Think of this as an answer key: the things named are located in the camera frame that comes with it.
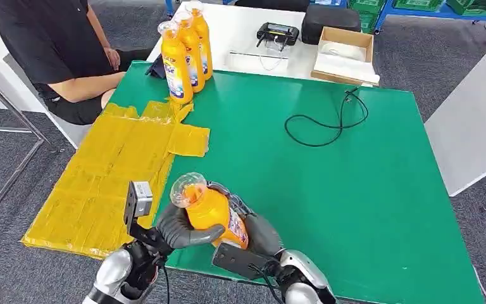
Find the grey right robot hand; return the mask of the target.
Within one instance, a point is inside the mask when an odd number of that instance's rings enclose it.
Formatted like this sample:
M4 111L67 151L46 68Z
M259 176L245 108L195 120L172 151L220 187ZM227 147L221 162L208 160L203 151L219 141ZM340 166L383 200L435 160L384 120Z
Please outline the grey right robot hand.
M206 185L209 189L225 195L230 206L243 220L249 236L248 250L260 255L275 256L284 249L276 229L263 216L248 207L240 196L218 182L207 181Z

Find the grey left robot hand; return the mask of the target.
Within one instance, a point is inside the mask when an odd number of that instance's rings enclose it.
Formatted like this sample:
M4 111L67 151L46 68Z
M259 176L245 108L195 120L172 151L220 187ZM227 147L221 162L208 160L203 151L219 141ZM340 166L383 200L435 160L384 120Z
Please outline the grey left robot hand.
M193 228L186 209L172 204L163 210L156 228L168 246L173 249L212 243L225 232L221 224L214 224L206 229Z

